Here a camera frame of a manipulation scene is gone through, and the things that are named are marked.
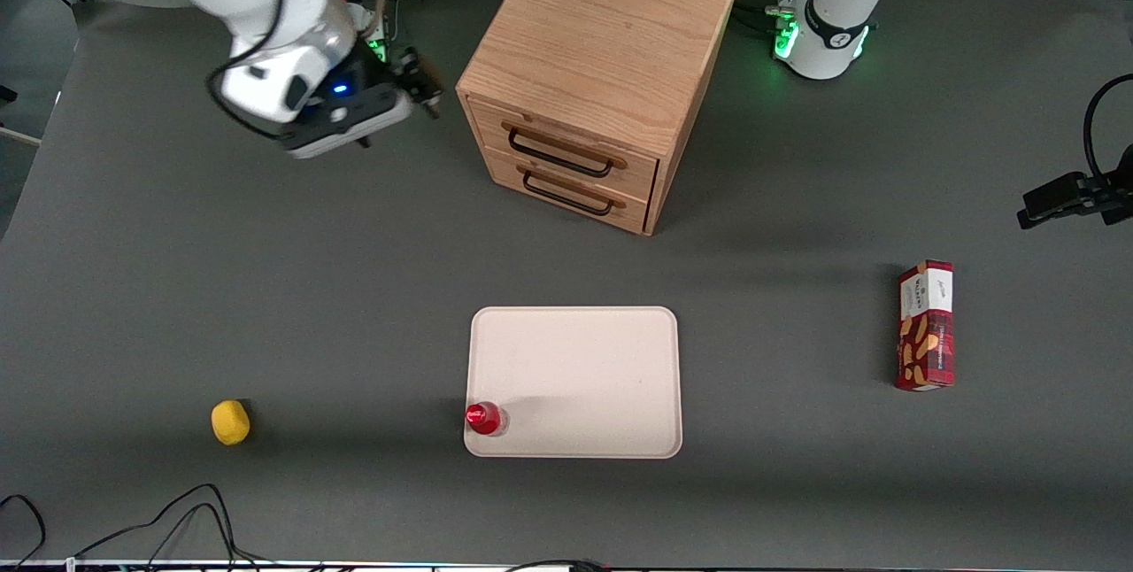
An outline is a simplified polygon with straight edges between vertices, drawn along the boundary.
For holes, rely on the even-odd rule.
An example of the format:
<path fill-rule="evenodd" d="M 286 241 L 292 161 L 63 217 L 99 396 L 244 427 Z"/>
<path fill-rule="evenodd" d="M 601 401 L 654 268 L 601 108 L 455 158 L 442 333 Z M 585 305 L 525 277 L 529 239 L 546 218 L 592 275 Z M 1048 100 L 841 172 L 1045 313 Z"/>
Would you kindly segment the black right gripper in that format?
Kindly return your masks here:
<path fill-rule="evenodd" d="M 410 97 L 431 119 L 440 119 L 443 84 L 416 48 L 404 48 L 398 59 L 380 59 L 366 46 L 352 49 L 333 67 L 304 104 L 304 127 L 385 128 L 409 119 Z M 368 136 L 357 137 L 363 150 Z"/>

